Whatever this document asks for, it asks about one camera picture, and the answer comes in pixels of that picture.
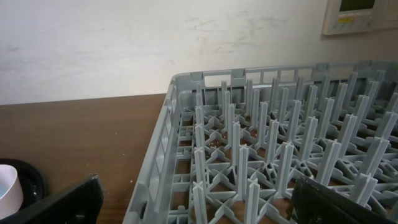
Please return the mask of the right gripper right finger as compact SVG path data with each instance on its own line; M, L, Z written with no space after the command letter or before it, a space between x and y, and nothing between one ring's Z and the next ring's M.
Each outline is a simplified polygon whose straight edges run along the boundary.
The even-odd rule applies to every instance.
M396 223L397 217L384 218L364 207L376 184L375 178L361 175L349 197L345 197L308 177L300 177L292 193L292 216L297 223Z

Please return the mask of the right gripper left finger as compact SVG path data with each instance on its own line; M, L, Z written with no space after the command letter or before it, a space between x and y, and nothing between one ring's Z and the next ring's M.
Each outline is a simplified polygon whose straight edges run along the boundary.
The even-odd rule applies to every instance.
M104 201L98 174L75 183L57 194L1 220L1 224L92 223Z

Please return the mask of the white cup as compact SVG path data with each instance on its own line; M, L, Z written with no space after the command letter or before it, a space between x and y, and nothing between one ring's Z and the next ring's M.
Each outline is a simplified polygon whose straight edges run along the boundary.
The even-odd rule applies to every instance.
M15 214L21 208L23 199L17 170L1 164L1 219Z

